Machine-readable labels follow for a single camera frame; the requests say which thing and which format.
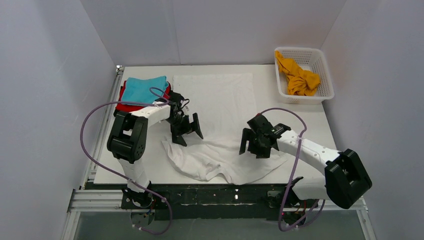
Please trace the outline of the white t shirt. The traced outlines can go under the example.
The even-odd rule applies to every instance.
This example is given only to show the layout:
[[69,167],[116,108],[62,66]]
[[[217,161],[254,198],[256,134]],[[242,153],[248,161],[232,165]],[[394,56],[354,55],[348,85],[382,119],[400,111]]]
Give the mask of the white t shirt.
[[288,155],[272,150],[270,157],[239,153],[242,131],[257,114],[253,75],[175,75],[172,89],[189,99],[187,109],[198,115],[203,137],[184,136],[186,146],[162,141],[171,165],[183,175],[202,182],[223,177],[244,185],[264,178],[283,165]]

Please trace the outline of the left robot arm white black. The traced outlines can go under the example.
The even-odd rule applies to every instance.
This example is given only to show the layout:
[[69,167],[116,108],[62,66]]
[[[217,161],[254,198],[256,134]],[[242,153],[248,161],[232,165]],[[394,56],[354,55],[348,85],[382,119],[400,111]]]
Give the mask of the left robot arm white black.
[[190,120],[188,109],[184,104],[186,98],[171,90],[165,95],[165,99],[168,103],[159,98],[152,106],[133,112],[117,112],[106,145],[127,177],[127,188],[124,193],[127,194],[129,202],[141,208],[146,208],[155,199],[153,194],[147,191],[151,181],[142,162],[148,128],[161,121],[167,121],[170,125],[172,143],[184,147],[187,146],[184,135],[195,132],[201,139],[204,137],[198,114],[194,113],[193,120]]

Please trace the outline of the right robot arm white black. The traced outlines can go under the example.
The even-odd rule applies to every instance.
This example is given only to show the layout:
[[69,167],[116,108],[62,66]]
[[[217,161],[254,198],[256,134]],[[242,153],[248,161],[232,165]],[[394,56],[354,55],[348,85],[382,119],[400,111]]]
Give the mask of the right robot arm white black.
[[349,209],[373,185],[359,155],[319,145],[301,138],[289,126],[272,125],[262,114],[247,122],[242,130],[239,154],[250,152],[258,159],[268,159],[271,150],[294,156],[322,174],[321,178],[295,177],[288,187],[288,197],[297,200],[330,200]]

